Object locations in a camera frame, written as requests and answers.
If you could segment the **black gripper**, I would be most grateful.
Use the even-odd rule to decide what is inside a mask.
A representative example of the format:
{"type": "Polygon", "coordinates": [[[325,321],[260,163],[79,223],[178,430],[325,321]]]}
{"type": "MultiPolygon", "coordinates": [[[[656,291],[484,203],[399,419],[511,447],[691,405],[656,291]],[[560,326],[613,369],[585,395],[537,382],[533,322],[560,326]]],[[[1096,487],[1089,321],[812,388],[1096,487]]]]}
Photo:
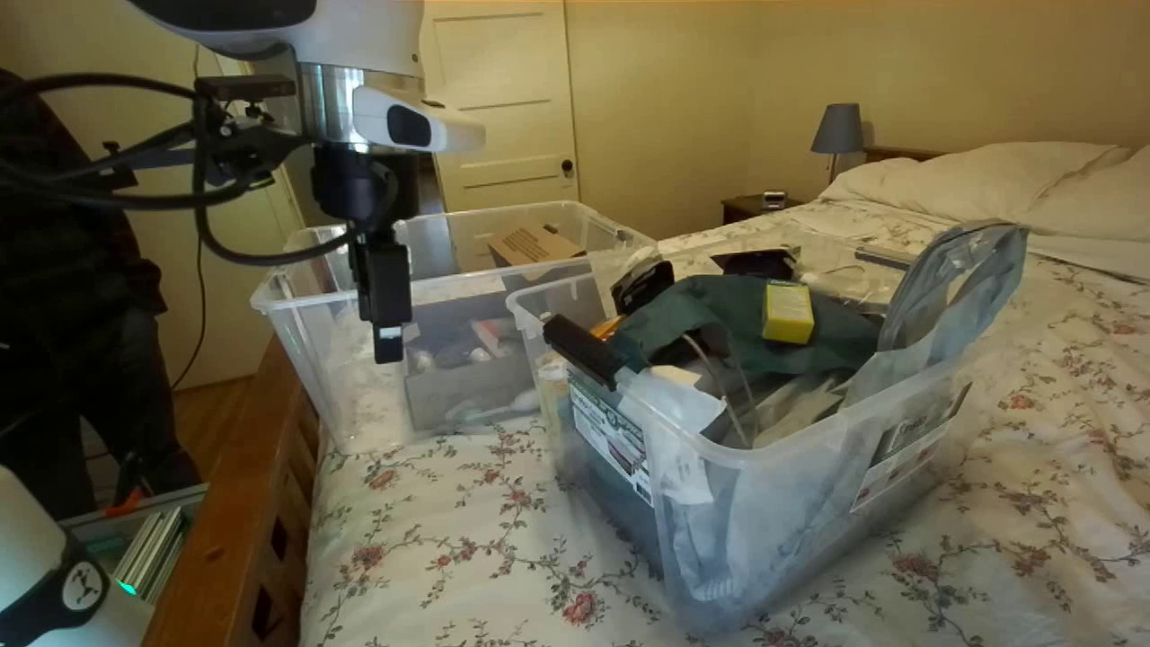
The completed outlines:
{"type": "Polygon", "coordinates": [[[409,261],[396,239],[399,178],[375,157],[345,142],[313,148],[313,197],[345,223],[354,253],[360,316],[369,322],[375,360],[402,360],[402,326],[409,322],[409,261]]]}

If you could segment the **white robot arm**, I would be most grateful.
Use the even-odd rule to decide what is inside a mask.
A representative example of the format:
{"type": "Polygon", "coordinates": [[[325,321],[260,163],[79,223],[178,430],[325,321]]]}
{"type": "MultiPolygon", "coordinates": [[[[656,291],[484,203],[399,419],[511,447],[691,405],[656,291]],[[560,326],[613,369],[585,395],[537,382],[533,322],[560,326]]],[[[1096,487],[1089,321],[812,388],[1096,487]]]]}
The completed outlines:
{"type": "Polygon", "coordinates": [[[345,223],[360,316],[378,364],[402,360],[409,265],[393,227],[406,215],[402,176],[369,153],[351,94],[378,70],[406,90],[415,76],[421,0],[130,0],[151,21],[225,58],[287,49],[301,133],[313,140],[313,197],[345,223]]]}

